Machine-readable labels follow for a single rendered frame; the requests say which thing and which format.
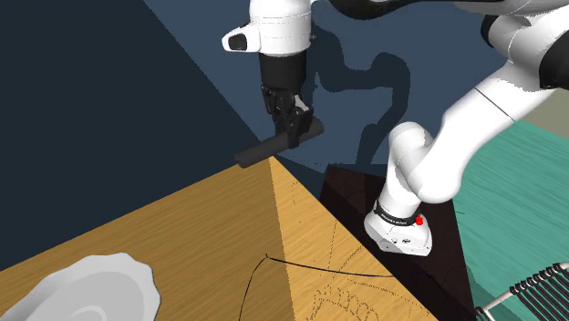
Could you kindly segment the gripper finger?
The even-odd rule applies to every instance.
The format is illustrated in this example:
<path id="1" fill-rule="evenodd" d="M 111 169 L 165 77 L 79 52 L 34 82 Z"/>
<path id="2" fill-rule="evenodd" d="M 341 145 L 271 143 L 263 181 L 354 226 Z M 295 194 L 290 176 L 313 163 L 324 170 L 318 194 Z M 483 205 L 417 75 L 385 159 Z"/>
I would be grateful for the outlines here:
<path id="1" fill-rule="evenodd" d="M 292 105 L 286 113 L 286 134 L 289 149 L 300 144 L 300 137 L 309 131 L 314 116 L 314 108 L 304 103 L 299 95 L 294 95 Z"/>
<path id="2" fill-rule="evenodd" d="M 286 131 L 286 117 L 290 103 L 290 92 L 286 89 L 261 86 L 265 109 L 271 115 L 275 134 Z"/>

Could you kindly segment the dark robot stand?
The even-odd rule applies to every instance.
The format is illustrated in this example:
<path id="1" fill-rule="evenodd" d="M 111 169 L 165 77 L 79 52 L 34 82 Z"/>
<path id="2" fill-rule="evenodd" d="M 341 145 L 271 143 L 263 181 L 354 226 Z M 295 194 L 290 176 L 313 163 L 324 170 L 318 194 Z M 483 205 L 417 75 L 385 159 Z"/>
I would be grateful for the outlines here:
<path id="1" fill-rule="evenodd" d="M 364 229 L 384 181 L 329 165 L 319 201 L 439 321 L 477 321 L 453 202 L 420 205 L 432 234 L 429 255 L 385 253 Z"/>

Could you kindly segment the metal frame with black slats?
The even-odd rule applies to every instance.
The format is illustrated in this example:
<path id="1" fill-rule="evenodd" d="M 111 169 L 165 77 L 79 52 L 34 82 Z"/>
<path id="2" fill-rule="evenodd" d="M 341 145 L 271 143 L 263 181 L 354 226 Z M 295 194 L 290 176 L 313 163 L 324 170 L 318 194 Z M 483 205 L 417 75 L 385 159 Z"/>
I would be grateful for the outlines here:
<path id="1" fill-rule="evenodd" d="M 478 321 L 497 321 L 491 310 L 516 297 L 538 321 L 569 321 L 569 262 L 547 266 L 509 287 L 484 306 L 476 306 Z"/>

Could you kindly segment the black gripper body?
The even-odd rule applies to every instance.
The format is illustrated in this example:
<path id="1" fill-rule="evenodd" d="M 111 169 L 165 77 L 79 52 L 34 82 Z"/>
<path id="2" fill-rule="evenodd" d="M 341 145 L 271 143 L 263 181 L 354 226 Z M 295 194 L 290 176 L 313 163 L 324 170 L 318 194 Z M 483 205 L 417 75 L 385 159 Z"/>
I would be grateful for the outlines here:
<path id="1" fill-rule="evenodd" d="M 259 54 L 262 83 L 269 88 L 299 94 L 306 79 L 306 51 L 273 57 Z"/>

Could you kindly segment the black cylinder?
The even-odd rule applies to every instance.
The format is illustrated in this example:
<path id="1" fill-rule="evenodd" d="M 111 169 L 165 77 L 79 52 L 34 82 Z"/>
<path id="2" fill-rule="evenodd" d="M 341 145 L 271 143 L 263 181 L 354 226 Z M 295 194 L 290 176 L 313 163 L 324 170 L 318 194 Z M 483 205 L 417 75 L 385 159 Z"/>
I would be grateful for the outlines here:
<path id="1" fill-rule="evenodd" d="M 298 141 L 303 143 L 322 134 L 324 130 L 322 121 L 313 117 L 308 131 L 303 133 Z M 288 135 L 284 132 L 235 153 L 233 159 L 241 168 L 247 168 L 286 150 L 289 150 Z"/>

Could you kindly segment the light wooden table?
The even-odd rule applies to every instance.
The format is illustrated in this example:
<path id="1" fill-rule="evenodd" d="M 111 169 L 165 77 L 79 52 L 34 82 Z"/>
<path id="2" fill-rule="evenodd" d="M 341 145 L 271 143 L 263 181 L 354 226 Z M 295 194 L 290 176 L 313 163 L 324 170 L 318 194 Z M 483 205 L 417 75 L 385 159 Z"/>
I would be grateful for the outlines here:
<path id="1" fill-rule="evenodd" d="M 151 321 L 437 321 L 278 160 L 231 167 L 0 272 L 0 317 L 57 270 L 124 260 Z"/>

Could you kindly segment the white scalloped plate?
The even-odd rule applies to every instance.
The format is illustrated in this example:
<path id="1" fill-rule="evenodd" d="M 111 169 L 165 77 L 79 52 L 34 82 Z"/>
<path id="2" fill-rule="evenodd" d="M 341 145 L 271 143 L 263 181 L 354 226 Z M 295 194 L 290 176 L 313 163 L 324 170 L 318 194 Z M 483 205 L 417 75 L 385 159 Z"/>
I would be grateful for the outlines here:
<path id="1" fill-rule="evenodd" d="M 148 264 L 92 254 L 44 277 L 0 321 L 155 321 L 160 304 Z"/>

